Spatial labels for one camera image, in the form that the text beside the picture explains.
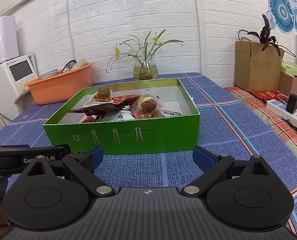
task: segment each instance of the black power adapter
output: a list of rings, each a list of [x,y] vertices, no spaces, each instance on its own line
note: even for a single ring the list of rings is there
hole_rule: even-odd
[[[288,99],[287,106],[286,106],[286,111],[291,114],[294,114],[296,112],[296,109],[297,109],[297,95],[290,94],[290,97]]]

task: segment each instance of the gray screen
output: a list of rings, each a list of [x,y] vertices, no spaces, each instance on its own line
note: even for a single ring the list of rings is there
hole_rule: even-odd
[[[27,60],[11,66],[10,71],[12,72],[15,81],[20,80],[21,78],[33,73]]]

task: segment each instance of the white power strip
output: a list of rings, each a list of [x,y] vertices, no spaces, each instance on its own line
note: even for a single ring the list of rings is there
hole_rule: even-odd
[[[287,112],[286,106],[283,103],[280,103],[275,99],[269,100],[266,103],[266,109],[297,127],[297,112],[294,114]]]

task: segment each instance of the brick wall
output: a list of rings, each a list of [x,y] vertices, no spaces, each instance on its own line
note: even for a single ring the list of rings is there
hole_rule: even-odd
[[[168,44],[157,52],[160,73],[200,72],[199,30],[195,0],[68,0],[76,59],[94,61],[94,82],[128,78],[133,60],[121,59],[105,72],[114,46],[129,34],[144,38],[166,29]],[[72,59],[65,0],[32,0],[14,14],[20,55],[33,52],[39,73]]]
[[[260,31],[267,0],[202,0],[205,17],[207,76],[222,87],[234,84],[235,41],[240,29]],[[277,27],[271,31],[279,44],[297,55],[297,32],[285,34]],[[285,54],[284,60],[297,59]]]

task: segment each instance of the glass vase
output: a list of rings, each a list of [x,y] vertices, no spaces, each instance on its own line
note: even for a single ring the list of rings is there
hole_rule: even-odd
[[[133,76],[135,80],[149,80],[156,79],[158,76],[158,69],[154,61],[154,55],[146,57],[133,57],[134,69]]]

